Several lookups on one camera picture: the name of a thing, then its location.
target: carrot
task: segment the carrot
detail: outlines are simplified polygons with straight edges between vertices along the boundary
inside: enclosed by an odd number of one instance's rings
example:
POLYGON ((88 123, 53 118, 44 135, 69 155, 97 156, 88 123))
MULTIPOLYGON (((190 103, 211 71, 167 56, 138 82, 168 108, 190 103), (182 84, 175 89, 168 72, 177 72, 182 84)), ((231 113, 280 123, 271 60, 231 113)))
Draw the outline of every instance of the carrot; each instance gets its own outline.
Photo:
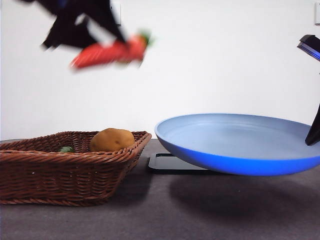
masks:
POLYGON ((126 43, 115 41, 109 46, 95 43, 82 50, 72 60, 71 66, 80 69, 112 62, 130 63, 135 60, 142 62, 149 42, 149 36, 138 34, 131 37, 126 43))

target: blue frying pan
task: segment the blue frying pan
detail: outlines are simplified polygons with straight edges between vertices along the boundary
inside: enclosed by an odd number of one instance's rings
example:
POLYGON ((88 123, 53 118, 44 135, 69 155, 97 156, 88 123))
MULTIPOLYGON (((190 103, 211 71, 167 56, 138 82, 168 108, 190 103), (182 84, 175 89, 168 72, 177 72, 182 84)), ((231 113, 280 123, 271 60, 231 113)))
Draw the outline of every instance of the blue frying pan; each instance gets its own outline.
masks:
POLYGON ((206 113, 158 123, 155 134, 173 155, 217 172, 276 176, 320 165, 320 142, 308 146, 310 126, 274 117, 206 113))

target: green vegetable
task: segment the green vegetable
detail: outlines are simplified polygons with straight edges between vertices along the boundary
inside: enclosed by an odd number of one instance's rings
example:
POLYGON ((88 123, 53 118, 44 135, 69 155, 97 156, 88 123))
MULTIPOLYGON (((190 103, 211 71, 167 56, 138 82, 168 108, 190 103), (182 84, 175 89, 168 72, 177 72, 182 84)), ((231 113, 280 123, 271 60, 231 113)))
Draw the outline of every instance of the green vegetable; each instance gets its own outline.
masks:
POLYGON ((74 153, 75 150, 71 146, 63 146, 59 150, 60 153, 74 153))

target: wicker basket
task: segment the wicker basket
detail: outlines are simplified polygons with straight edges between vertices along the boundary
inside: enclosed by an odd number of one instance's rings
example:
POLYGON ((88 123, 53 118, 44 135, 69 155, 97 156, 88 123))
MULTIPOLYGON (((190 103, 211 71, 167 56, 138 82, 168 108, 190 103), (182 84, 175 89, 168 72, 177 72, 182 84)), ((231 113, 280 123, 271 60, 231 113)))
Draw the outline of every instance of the wicker basket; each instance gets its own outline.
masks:
POLYGON ((92 206, 111 197, 138 163, 151 138, 132 132, 135 144, 114 152, 89 152, 97 131, 66 131, 0 145, 0 204, 92 206), (71 146, 75 153, 62 153, 71 146))

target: white wall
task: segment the white wall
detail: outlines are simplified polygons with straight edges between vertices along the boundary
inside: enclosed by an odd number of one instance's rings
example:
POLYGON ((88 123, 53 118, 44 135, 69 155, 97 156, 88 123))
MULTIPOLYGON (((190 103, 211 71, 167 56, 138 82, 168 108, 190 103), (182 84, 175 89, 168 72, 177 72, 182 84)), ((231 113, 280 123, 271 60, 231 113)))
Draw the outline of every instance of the white wall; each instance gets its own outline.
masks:
POLYGON ((155 138, 159 121, 193 113, 312 124, 320 65, 296 46, 305 34, 320 37, 315 0, 120 1, 126 35, 146 28, 156 39, 142 66, 74 72, 77 49, 40 48, 54 18, 2 0, 2 140, 109 127, 155 138))

